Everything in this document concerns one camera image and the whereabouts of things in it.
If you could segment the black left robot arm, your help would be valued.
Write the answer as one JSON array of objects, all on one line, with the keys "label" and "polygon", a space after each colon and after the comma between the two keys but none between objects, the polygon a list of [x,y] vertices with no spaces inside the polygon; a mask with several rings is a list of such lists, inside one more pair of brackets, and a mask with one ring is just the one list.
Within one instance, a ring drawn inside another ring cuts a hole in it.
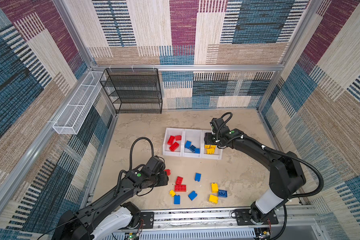
[{"label": "black left robot arm", "polygon": [[72,212],[66,211],[59,219],[53,240],[100,240],[113,230],[125,228],[136,213],[124,208],[122,217],[113,214],[128,199],[147,188],[166,186],[168,176],[165,162],[153,156],[146,164],[131,170],[121,170],[117,185],[86,207]]}]

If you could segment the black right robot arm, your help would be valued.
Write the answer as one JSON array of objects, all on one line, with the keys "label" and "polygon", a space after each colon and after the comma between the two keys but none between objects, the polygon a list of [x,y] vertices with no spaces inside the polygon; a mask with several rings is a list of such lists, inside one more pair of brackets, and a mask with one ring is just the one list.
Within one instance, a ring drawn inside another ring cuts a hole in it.
[{"label": "black right robot arm", "polygon": [[269,187],[251,205],[251,219],[255,223],[265,218],[277,207],[285,204],[292,195],[306,183],[301,163],[294,153],[277,154],[273,149],[261,144],[239,130],[223,135],[205,133],[205,143],[220,148],[231,148],[251,157],[269,171]]}]

